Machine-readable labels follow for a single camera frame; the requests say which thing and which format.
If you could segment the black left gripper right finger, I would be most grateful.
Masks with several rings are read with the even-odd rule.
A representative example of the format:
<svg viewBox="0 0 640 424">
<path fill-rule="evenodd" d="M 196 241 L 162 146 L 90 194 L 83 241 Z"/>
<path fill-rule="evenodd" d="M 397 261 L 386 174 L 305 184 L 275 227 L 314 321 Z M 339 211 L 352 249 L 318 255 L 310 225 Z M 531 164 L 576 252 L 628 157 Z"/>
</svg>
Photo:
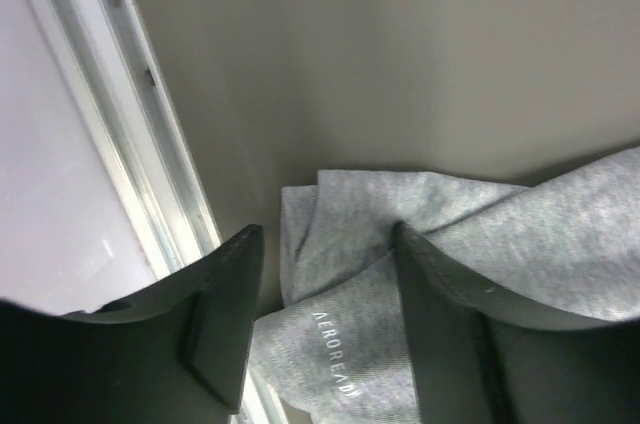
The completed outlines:
<svg viewBox="0 0 640 424">
<path fill-rule="evenodd" d="M 635 423 L 639 323 L 565 312 L 485 278 L 415 229 L 393 229 L 425 423 Z"/>
</svg>

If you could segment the grey adidas t-shirt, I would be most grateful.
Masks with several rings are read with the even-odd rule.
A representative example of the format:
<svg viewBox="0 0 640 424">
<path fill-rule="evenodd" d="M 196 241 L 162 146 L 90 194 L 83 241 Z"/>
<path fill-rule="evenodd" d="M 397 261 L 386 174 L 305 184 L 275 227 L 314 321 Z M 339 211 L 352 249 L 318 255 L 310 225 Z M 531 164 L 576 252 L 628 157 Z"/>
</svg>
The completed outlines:
<svg viewBox="0 0 640 424">
<path fill-rule="evenodd" d="M 326 170 L 281 194 L 251 362 L 315 423 L 635 423 L 639 152 L 533 187 Z"/>
</svg>

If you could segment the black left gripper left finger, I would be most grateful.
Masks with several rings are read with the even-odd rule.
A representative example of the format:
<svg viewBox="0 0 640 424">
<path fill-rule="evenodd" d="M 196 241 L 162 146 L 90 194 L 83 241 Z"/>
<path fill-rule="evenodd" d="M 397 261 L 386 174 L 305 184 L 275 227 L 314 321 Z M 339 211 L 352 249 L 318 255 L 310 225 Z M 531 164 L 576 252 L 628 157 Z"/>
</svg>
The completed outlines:
<svg viewBox="0 0 640 424">
<path fill-rule="evenodd" d="M 95 312 L 1 304 L 5 423 L 226 423 L 240 411 L 264 259 L 250 225 Z"/>
</svg>

